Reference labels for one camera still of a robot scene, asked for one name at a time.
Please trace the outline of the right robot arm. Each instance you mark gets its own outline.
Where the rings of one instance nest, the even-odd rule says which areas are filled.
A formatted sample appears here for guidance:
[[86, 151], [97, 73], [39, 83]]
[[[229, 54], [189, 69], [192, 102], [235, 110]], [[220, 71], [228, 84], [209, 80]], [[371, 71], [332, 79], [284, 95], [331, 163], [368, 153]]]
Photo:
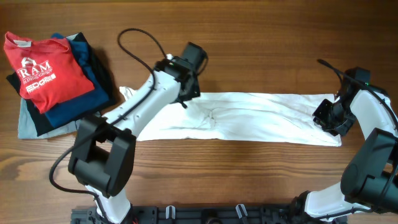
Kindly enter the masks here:
[[397, 115], [388, 93], [370, 84], [369, 70], [335, 70], [341, 88], [323, 100], [313, 121], [334, 136], [345, 136], [358, 122], [364, 144], [339, 183], [304, 192], [290, 206], [295, 223], [337, 223], [355, 213], [397, 213]]

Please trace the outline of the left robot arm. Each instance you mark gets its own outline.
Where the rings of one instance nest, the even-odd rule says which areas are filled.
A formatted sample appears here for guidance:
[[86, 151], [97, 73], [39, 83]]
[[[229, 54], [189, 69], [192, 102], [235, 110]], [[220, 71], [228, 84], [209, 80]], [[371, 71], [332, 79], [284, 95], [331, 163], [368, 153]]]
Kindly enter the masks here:
[[89, 116], [78, 129], [68, 171], [93, 196], [95, 207], [73, 210], [72, 223], [134, 223], [125, 185], [132, 174], [137, 137], [161, 109], [185, 106], [200, 96], [198, 74], [206, 52], [188, 43], [182, 56], [157, 62], [129, 100], [103, 117]]

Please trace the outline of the white t-shirt black print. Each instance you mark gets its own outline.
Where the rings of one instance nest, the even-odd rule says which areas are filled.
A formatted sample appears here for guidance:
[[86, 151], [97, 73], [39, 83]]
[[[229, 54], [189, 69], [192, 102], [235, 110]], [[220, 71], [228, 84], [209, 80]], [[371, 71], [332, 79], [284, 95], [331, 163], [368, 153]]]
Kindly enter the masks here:
[[341, 146], [341, 138], [322, 131], [313, 112], [332, 94], [202, 93], [187, 107], [169, 104], [145, 126], [138, 141], [220, 139]]

